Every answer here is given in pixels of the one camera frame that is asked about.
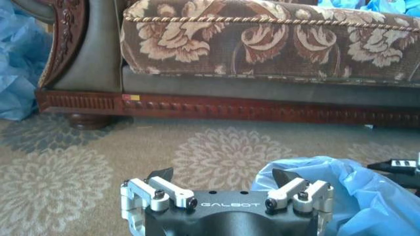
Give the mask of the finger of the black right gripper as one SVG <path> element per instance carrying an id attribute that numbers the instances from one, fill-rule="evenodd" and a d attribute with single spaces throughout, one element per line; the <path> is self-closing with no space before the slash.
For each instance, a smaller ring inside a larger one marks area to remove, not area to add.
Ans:
<path id="1" fill-rule="evenodd" d="M 420 175 L 420 155 L 416 159 L 389 159 L 366 166 L 368 169 L 408 176 Z"/>

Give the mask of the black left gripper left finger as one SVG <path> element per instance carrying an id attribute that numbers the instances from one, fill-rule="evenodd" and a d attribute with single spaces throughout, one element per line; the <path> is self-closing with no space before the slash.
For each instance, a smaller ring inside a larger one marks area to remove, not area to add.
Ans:
<path id="1" fill-rule="evenodd" d="M 141 180 L 124 180 L 120 186 L 121 218 L 129 220 L 138 208 L 149 208 L 153 212 L 162 212 L 174 204 L 176 208 L 193 210 L 197 206 L 194 193 L 170 183 L 173 168 L 153 171 Z"/>

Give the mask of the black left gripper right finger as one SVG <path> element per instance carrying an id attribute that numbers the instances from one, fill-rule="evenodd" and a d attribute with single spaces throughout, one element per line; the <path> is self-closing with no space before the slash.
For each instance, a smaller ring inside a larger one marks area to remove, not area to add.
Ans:
<path id="1" fill-rule="evenodd" d="M 265 207 L 268 211 L 286 208 L 292 204 L 298 213 L 318 212 L 321 221 L 330 221 L 333 215 L 334 188 L 329 182 L 317 180 L 313 183 L 297 173 L 280 169 L 272 170 L 278 188 L 266 193 Z"/>

